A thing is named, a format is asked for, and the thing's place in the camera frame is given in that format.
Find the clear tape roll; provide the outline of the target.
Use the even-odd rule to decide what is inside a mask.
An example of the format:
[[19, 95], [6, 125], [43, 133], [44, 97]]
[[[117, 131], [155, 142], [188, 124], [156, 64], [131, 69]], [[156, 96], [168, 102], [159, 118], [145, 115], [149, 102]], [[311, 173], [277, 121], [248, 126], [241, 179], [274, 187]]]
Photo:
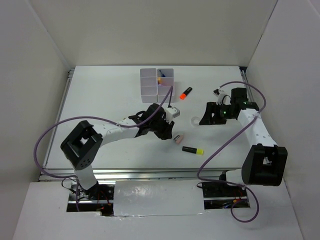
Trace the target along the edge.
[[200, 121], [201, 119], [197, 116], [194, 116], [191, 118], [191, 124], [194, 126], [194, 127], [198, 127], [200, 125]]

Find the orange and black highlighter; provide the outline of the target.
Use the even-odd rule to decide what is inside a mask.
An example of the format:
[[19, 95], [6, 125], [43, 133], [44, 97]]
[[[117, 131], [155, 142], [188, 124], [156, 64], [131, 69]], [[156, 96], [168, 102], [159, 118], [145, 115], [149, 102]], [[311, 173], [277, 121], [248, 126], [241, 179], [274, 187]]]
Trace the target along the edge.
[[184, 100], [184, 99], [187, 97], [187, 95], [188, 95], [192, 90], [193, 90], [192, 87], [188, 87], [188, 88], [179, 96], [179, 98], [180, 98], [181, 100]]

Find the yellow and black highlighter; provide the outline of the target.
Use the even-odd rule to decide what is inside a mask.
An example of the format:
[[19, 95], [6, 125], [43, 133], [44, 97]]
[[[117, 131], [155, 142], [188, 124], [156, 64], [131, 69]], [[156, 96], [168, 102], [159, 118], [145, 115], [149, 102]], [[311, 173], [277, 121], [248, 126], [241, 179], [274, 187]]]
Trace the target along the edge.
[[192, 154], [196, 154], [196, 155], [203, 155], [204, 154], [204, 150], [201, 148], [194, 148], [194, 147], [188, 147], [188, 146], [183, 146], [182, 147], [182, 151], [183, 152], [187, 152], [187, 153], [192, 153]]

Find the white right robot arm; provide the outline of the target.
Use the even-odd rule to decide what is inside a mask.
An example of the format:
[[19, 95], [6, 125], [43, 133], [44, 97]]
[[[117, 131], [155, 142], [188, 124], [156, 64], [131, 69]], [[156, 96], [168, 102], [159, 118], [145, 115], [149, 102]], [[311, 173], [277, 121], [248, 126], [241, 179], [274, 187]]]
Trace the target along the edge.
[[260, 116], [256, 102], [247, 97], [244, 87], [231, 90], [230, 104], [225, 104], [227, 94], [216, 89], [216, 102], [208, 102], [200, 125], [224, 125], [227, 120], [237, 120], [245, 130], [249, 144], [248, 154], [241, 169], [226, 172], [224, 180], [218, 184], [223, 196], [230, 196], [237, 184], [279, 186], [282, 182], [288, 152], [273, 140]]

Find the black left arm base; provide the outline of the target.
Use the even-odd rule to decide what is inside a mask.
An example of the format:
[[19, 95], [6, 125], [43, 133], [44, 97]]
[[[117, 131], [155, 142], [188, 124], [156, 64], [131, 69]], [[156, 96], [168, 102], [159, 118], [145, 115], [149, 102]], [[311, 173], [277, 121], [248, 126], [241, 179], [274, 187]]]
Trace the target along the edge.
[[65, 179], [62, 180], [61, 186], [69, 191], [68, 204], [75, 205], [80, 209], [84, 205], [93, 205], [97, 209], [111, 207], [114, 203], [115, 184], [96, 183], [89, 190], [84, 190], [74, 179], [67, 178], [71, 181], [70, 186], [65, 186]]

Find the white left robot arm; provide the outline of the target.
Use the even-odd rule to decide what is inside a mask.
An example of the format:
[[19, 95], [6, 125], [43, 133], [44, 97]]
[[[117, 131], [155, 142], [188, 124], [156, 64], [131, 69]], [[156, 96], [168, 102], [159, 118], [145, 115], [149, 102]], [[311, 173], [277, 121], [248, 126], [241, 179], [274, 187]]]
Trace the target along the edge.
[[92, 163], [100, 147], [123, 139], [134, 139], [153, 132], [159, 139], [172, 138], [173, 119], [180, 110], [169, 106], [163, 108], [153, 103], [145, 111], [131, 115], [116, 124], [90, 124], [79, 122], [61, 143], [60, 148], [70, 161], [78, 179], [80, 192], [88, 200], [97, 197], [101, 187], [96, 179]]

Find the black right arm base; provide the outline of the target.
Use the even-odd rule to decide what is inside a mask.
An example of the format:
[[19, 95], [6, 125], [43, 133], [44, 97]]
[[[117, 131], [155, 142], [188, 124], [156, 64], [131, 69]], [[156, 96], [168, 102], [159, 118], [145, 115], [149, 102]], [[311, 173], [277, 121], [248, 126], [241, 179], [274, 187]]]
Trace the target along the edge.
[[205, 209], [229, 208], [239, 200], [247, 199], [247, 192], [235, 185], [202, 181], [196, 186], [202, 190]]

